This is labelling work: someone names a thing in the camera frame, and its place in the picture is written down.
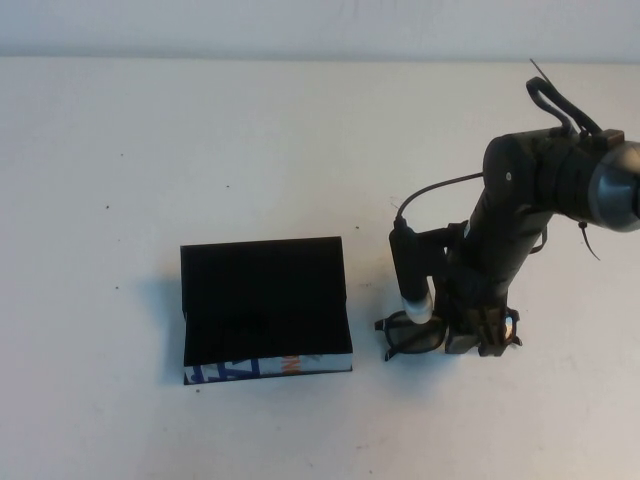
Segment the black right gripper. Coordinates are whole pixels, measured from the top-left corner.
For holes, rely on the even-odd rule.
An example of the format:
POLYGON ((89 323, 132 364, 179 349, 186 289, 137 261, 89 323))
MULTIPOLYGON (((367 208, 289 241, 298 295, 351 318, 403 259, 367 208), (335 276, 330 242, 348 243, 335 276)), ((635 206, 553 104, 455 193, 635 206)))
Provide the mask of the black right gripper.
POLYGON ((519 314, 510 308, 508 290, 523 264, 520 253, 481 253, 449 249, 444 280, 450 328, 445 353, 477 348, 481 357, 500 357, 515 344, 519 314))

